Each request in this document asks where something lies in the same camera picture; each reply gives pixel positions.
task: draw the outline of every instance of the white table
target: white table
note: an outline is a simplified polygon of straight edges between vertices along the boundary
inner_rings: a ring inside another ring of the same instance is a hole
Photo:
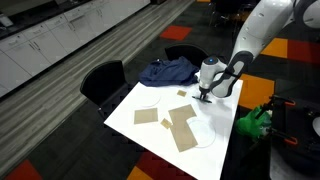
[[[242,83],[238,80],[227,98],[208,94],[212,104],[192,98],[200,95],[198,84],[152,88],[138,83],[104,123],[197,179],[220,179]],[[178,90],[187,95],[178,96]],[[141,106],[144,98],[156,96],[160,96],[157,104]],[[199,120],[213,125],[215,140],[208,147],[179,152],[170,129],[160,123],[164,118],[171,121],[168,110],[189,104]],[[158,108],[158,122],[134,125],[135,110],[149,108]]]

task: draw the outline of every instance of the blue cloth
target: blue cloth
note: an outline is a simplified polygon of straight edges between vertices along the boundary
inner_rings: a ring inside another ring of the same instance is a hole
[[[145,86],[159,87],[169,85],[189,86],[197,83],[194,75],[199,68],[191,64],[189,60],[181,56],[177,60],[157,60],[150,63],[140,73],[140,82]]]

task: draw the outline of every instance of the countertop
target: countertop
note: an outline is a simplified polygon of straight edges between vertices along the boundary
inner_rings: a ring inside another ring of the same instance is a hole
[[[54,16],[74,9],[89,1],[91,0],[80,0],[77,3],[71,3],[67,1],[59,5],[57,5],[55,2],[50,2],[37,8],[28,10],[27,12],[10,17],[14,25],[6,30],[0,29],[0,40],[44,22]]]

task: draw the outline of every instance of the paper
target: paper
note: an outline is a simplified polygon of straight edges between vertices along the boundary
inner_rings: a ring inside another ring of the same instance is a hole
[[[150,123],[158,121],[158,109],[137,110],[134,114],[134,124]]]
[[[179,152],[191,149],[198,145],[189,125],[186,122],[174,124],[170,127]]]
[[[177,93],[179,96],[185,97],[187,92],[179,90]]]
[[[179,152],[198,145],[187,119],[196,116],[191,105],[183,106],[169,111],[173,125],[170,127]]]
[[[169,111],[169,114],[173,124],[177,123],[178,121],[186,122],[189,118],[197,116],[191,105],[172,109]]]
[[[169,129],[172,126],[172,123],[169,122],[167,119],[163,119],[161,122],[162,126],[164,126],[166,129]]]

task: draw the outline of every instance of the drawer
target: drawer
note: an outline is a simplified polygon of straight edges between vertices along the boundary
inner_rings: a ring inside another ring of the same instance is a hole
[[[41,23],[23,31],[23,35],[30,40],[48,31],[49,29],[47,25],[45,23]]]
[[[102,4],[108,3],[110,0],[95,0],[94,3],[97,7],[101,6]]]
[[[95,2],[89,2],[89,3],[86,3],[84,5],[81,6],[81,10],[86,13],[88,11],[91,11],[93,9],[96,8],[96,3]]]
[[[63,14],[57,16],[57,17],[54,17],[52,19],[49,19],[48,21],[46,21],[46,25],[48,26],[48,28],[51,30],[51,29],[54,29],[58,26],[60,26],[61,24],[64,24],[67,22],[67,19],[64,17]]]
[[[7,88],[3,87],[1,84],[0,84],[0,97],[1,96],[4,96],[5,94],[7,94],[9,91]]]
[[[81,7],[77,7],[71,11],[64,13],[68,21],[73,21],[84,15],[84,12],[81,10]]]
[[[10,36],[2,41],[0,41],[0,49],[5,52],[11,48],[14,48],[24,42],[28,41],[27,38],[19,33],[13,36]]]

